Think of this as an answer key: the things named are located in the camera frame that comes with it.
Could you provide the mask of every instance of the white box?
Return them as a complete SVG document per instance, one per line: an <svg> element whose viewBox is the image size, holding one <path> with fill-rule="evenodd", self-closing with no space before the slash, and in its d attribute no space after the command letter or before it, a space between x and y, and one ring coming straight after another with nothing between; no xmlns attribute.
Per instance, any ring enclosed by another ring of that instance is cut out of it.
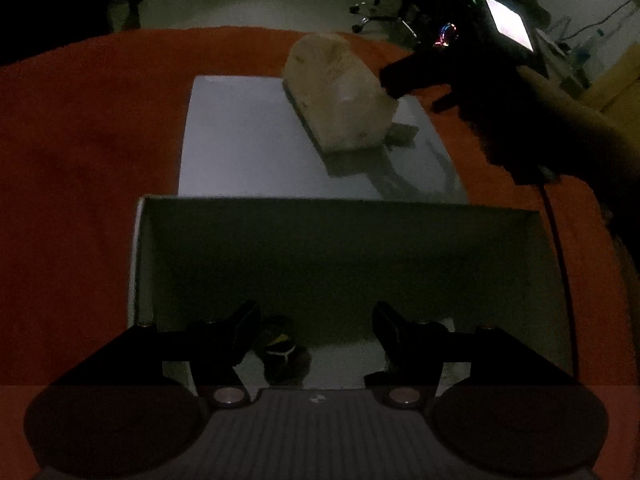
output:
<svg viewBox="0 0 640 480"><path fill-rule="evenodd" d="M223 319L245 300L263 314L291 316L299 343L311 350L378 348L370 318L383 300L409 319L451 318L460 332L496 324L571 371L562 284L537 212L364 200L141 200L130 325L154 320L160 330L181 330L195 319ZM327 387L336 386L332 377L357 386L356 376L384 365L381 349L348 361L338 352L333 372L312 365L314 387L323 376Z"/></svg>

